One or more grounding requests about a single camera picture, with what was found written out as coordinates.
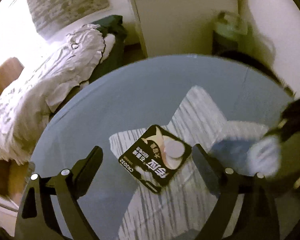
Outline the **black trash bin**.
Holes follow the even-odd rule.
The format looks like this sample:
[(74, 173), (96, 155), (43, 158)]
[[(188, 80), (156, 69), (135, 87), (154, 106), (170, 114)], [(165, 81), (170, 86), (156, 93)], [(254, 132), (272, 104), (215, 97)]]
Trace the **black trash bin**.
[(237, 50), (224, 50), (217, 52), (214, 55), (245, 64), (246, 66), (261, 72), (282, 87), (289, 96), (294, 96), (292, 89), (288, 85), (285, 85), (269, 67), (258, 61), (258, 59)]

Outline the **black battery blister pack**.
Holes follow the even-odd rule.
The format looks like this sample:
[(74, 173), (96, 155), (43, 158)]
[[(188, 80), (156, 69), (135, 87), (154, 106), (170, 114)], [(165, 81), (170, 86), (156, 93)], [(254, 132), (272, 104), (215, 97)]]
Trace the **black battery blister pack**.
[(150, 126), (119, 163), (149, 191), (159, 194), (190, 156), (192, 147), (158, 125)]

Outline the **round blue glass table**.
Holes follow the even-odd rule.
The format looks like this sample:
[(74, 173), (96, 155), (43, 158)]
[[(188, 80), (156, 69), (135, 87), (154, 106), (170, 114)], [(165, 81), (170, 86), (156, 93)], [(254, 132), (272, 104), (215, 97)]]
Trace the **round blue glass table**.
[(50, 121), (32, 155), (44, 177), (94, 146), (103, 161), (79, 199), (101, 239), (190, 239), (216, 203), (186, 149), (222, 143), (244, 151), (291, 97), (243, 64), (162, 56), (94, 81)]

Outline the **white tissue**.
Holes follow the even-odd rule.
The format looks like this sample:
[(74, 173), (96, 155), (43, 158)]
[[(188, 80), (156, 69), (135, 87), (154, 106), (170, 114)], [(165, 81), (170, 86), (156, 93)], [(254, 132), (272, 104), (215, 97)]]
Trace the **white tissue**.
[(250, 175), (263, 174), (273, 178), (281, 165), (281, 144), (275, 135), (262, 138), (249, 148), (247, 167)]

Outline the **wooden headboard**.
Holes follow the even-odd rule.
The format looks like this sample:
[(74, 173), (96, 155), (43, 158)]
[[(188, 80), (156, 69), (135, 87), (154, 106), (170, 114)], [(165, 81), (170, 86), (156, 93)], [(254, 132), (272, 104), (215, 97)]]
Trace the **wooden headboard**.
[(7, 59), (0, 66), (0, 95), (7, 86), (20, 76), (23, 68), (23, 65), (16, 57)]

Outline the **white dresser cabinet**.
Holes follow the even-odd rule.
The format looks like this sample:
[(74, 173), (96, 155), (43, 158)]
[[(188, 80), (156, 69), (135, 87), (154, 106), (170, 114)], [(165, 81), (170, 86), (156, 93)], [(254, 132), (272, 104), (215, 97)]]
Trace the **white dresser cabinet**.
[(129, 0), (145, 57), (210, 55), (213, 22), (222, 11), (238, 13), (239, 0)]

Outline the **patterned roman blind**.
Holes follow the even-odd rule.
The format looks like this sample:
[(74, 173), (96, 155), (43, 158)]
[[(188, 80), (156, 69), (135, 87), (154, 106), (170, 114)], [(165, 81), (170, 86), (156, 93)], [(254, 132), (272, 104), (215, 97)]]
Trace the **patterned roman blind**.
[(110, 6), (108, 0), (26, 0), (37, 33), (45, 40), (64, 27)]

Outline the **star shaped grey rug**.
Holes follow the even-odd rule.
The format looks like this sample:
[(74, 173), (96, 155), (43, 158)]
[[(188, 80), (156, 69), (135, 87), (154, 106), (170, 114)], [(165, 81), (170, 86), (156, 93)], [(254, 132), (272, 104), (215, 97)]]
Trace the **star shaped grey rug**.
[[(173, 135), (204, 150), (223, 139), (259, 139), (268, 127), (247, 121), (228, 121), (211, 96), (192, 87), (164, 127)], [(138, 185), (117, 239), (193, 239), (213, 210), (217, 198), (208, 192), (192, 158), (187, 159), (160, 194)]]

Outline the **white ruffled duvet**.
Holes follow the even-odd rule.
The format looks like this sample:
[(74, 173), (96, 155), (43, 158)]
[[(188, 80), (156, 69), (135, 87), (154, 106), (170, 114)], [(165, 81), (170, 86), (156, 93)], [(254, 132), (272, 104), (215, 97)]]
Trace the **white ruffled duvet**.
[(23, 164), (59, 105), (70, 91), (86, 83), (110, 54), (113, 34), (85, 24), (66, 35), (59, 48), (36, 68), (25, 68), (0, 95), (0, 160)]

